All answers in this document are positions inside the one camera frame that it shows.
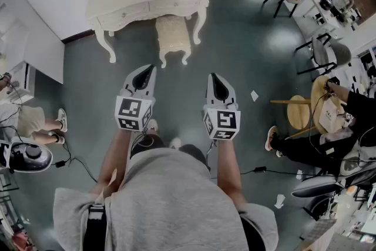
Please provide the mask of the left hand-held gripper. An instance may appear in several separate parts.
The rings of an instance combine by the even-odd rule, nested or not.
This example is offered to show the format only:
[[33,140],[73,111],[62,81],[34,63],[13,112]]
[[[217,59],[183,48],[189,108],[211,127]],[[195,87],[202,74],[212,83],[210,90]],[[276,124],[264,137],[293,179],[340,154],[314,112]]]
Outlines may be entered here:
[[157,67],[144,65],[126,77],[116,97],[115,120],[120,129],[141,132],[152,117]]

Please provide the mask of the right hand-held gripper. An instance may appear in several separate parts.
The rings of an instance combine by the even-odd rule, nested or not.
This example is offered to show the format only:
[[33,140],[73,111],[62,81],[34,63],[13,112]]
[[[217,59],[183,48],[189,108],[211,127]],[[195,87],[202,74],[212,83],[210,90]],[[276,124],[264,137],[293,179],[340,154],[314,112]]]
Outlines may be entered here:
[[206,102],[203,122],[209,138],[233,140],[240,130],[241,112],[234,88],[217,73],[208,76]]

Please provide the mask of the cream upholstered stool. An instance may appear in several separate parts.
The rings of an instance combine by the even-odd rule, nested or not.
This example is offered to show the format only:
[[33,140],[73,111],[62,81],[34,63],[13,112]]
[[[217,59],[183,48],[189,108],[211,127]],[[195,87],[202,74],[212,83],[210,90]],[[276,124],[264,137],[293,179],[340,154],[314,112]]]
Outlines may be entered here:
[[169,52],[183,51],[182,64],[187,65],[187,58],[192,54],[192,47],[185,18],[168,15],[156,19],[157,38],[159,42],[159,59],[161,67],[167,65],[166,55]]

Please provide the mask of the person's left forearm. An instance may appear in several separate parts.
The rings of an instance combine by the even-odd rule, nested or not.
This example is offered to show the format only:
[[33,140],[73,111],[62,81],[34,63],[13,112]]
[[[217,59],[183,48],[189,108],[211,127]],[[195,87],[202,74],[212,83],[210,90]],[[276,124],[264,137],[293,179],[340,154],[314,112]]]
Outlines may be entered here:
[[132,132],[129,130],[117,130],[102,162],[97,184],[90,191],[91,194],[100,195],[103,192],[103,197],[106,198],[118,191],[125,176],[131,136]]

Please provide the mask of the person's right forearm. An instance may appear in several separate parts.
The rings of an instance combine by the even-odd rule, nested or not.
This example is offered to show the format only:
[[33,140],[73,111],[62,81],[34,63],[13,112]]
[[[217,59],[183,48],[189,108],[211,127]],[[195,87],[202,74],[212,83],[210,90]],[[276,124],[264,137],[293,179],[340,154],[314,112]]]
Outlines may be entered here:
[[241,174],[232,140],[220,140],[217,144],[217,185],[233,201],[236,207],[246,203],[242,194]]

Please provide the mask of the round wooden stool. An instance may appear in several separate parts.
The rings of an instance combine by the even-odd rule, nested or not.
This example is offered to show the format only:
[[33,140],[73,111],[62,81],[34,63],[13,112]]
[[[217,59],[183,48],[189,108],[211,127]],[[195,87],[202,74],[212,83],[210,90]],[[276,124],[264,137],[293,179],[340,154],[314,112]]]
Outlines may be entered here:
[[290,125],[297,130],[289,138],[295,138],[309,131],[311,99],[294,95],[290,100],[272,100],[270,103],[287,105],[287,119]]

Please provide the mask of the person's left sneaker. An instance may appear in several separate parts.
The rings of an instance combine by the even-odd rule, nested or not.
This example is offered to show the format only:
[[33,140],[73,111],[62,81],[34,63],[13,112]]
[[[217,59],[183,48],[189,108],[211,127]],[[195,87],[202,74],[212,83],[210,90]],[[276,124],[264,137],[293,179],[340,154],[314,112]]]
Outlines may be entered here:
[[157,121],[155,119],[150,119],[148,121],[147,127],[146,127],[146,133],[154,134],[154,135],[159,134],[159,127],[158,127]]

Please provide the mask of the person's black shorts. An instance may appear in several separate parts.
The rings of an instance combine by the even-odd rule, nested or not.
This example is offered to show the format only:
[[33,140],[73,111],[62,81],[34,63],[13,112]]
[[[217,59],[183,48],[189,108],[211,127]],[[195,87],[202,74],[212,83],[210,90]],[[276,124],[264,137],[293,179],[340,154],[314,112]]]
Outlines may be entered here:
[[[140,161],[153,150],[160,148],[166,148],[166,145],[158,135],[146,135],[140,142],[135,143],[135,145],[132,147],[127,169],[130,169],[135,163]],[[179,151],[194,157],[201,163],[205,164],[208,170],[210,170],[203,152],[196,146],[192,144],[185,144],[182,145]]]

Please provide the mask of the round wooden table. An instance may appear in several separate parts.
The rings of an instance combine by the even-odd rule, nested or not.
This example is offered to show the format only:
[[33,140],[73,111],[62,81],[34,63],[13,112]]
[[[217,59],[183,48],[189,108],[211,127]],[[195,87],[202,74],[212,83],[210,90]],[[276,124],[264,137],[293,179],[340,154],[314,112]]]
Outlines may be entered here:
[[318,124],[318,115],[320,114],[323,101],[331,97],[331,95],[326,95],[327,91],[324,89],[327,80],[329,80],[329,77],[327,76],[317,77],[311,89],[311,111],[313,124],[321,134],[324,133],[321,126]]

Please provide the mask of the white paper bag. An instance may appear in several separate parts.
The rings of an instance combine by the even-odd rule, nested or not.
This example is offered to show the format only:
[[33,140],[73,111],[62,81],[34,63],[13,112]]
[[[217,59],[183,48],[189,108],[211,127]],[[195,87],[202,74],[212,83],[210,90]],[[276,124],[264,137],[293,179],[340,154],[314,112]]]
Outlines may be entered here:
[[342,102],[333,96],[323,101],[318,115],[318,124],[321,126],[323,133],[335,133],[344,127],[344,109],[341,104]]

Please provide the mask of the person's grey shirt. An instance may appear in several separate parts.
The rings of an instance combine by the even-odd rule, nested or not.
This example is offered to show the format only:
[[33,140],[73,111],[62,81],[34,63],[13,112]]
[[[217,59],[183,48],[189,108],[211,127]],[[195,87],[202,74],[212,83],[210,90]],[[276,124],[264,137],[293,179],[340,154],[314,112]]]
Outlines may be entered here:
[[278,245],[272,210],[235,206],[203,163],[178,150],[148,152],[107,198],[58,188],[53,221],[65,251],[83,251],[96,204],[105,207],[105,251],[276,251]]

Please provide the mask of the white long table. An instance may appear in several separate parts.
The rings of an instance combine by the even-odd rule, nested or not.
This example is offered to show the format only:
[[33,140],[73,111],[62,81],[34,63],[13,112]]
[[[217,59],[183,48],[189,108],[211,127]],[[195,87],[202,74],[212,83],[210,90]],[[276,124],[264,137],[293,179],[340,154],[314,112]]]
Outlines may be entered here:
[[343,39],[355,30],[351,20],[341,23],[320,6],[320,0],[301,0],[293,13],[303,37],[311,39],[319,34],[333,34],[335,39]]

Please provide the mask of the white low cabinet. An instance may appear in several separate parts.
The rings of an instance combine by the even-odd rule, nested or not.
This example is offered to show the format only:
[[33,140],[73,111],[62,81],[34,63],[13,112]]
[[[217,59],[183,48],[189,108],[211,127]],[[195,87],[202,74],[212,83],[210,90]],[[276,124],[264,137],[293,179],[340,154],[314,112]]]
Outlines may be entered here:
[[0,92],[0,103],[22,104],[35,96],[36,70],[26,62],[21,62],[11,69],[11,85]]

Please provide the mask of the white rounded machine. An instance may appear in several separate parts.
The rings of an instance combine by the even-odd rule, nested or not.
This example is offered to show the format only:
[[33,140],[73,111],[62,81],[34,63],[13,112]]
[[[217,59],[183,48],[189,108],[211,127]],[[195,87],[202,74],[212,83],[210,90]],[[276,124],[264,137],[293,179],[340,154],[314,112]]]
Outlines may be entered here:
[[13,137],[10,142],[0,140],[0,170],[38,173],[47,170],[52,161],[52,152],[32,139]]

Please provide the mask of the grey rounded machine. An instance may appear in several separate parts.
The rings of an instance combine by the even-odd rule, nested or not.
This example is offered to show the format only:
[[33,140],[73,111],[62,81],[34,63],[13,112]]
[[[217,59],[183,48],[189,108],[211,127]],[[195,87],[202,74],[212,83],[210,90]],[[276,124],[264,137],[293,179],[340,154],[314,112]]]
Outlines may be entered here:
[[341,162],[338,175],[319,173],[304,179],[291,193],[297,198],[312,198],[309,208],[303,210],[314,220],[329,218],[334,199],[344,190],[359,186],[368,190],[376,183],[376,157],[363,151],[350,152]]

